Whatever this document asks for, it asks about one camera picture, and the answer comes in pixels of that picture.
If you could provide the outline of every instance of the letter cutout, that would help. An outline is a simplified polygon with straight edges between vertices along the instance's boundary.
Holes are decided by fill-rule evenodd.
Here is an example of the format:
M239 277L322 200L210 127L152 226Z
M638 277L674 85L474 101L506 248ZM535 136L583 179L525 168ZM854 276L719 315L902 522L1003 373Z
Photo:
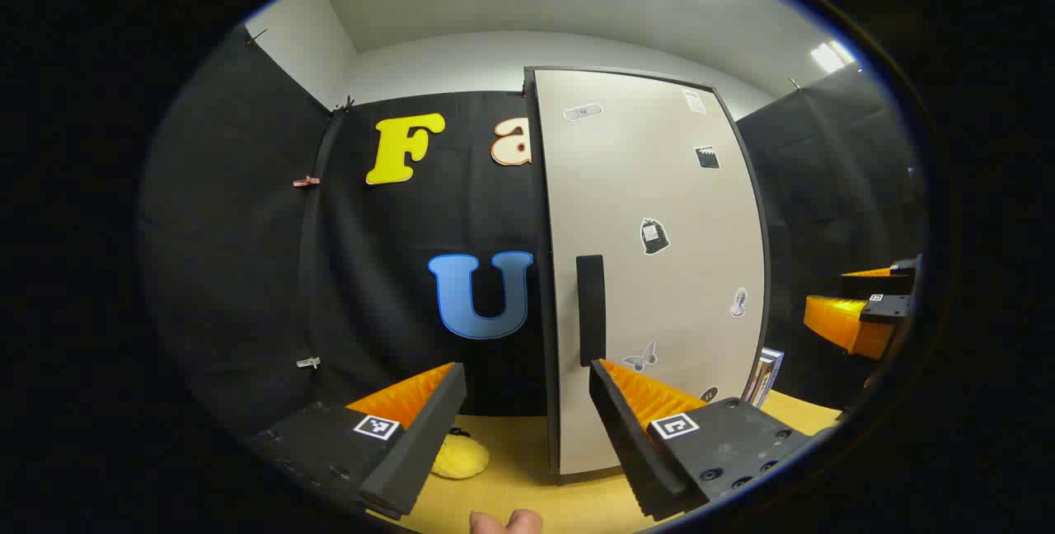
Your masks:
M446 254L428 261L436 275L440 320L459 337L490 340L507 337L520 329L528 319L528 267L534 258L528 252L500 252L491 264L502 271L505 309L500 316L482 318L473 307L473 271L480 267L476 256Z
M414 131L414 136L407 136L407 132L415 126L420 128ZM373 169L366 174L366 184L373 186L410 179L414 170L403 165L403 154L409 153L411 159L420 161L428 150L428 133L425 129L433 133L441 133L446 126L443 116L439 114L388 118L378 122L378 126L375 126L381 131L378 158L373 163Z
M501 166L519 166L531 163L531 136L528 118L510 118L495 126L498 139L491 146L491 158Z

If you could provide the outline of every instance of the door handle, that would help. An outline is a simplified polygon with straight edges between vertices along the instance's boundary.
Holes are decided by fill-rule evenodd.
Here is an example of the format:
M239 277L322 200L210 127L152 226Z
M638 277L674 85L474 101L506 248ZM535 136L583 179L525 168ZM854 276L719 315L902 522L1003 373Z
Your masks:
M575 256L579 286L579 366L589 367L594 359L603 359L605 331L605 259L600 254Z

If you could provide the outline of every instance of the fluorescent light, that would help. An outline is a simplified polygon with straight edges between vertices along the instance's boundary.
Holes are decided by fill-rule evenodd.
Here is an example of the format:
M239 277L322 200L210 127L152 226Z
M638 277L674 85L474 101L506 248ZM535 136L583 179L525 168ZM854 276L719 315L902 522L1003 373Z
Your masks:
M837 42L832 39L830 42L828 42L828 44L831 46L831 50L836 51L836 54L838 54L841 60L844 61L846 64L849 64L850 62L857 60L849 52L847 52L846 49L844 49L843 44L841 44L840 42Z
M821 69L824 69L825 73L833 73L846 65L828 44L821 44L809 54L818 64L821 64Z

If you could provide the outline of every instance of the finger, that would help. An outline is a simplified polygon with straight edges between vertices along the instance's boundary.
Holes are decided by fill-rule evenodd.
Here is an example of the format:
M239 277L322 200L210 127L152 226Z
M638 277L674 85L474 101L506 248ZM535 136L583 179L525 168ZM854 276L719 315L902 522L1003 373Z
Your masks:
M472 512L468 514L468 531L469 534L504 534L505 528L493 515Z
M509 534L540 534L542 532L542 516L531 510L517 510L510 516L505 527Z

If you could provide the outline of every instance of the blue letter u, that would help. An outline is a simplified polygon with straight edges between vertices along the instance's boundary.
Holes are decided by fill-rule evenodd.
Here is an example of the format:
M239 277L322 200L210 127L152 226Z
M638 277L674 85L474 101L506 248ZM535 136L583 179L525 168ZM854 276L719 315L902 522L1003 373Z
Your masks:
M491 264L502 271L505 309L500 316L482 318L473 307L473 271L480 267L476 256L446 254L428 261L436 275L440 320L452 332L473 340L500 339L512 335L528 319L528 267L534 259L528 252L501 252Z

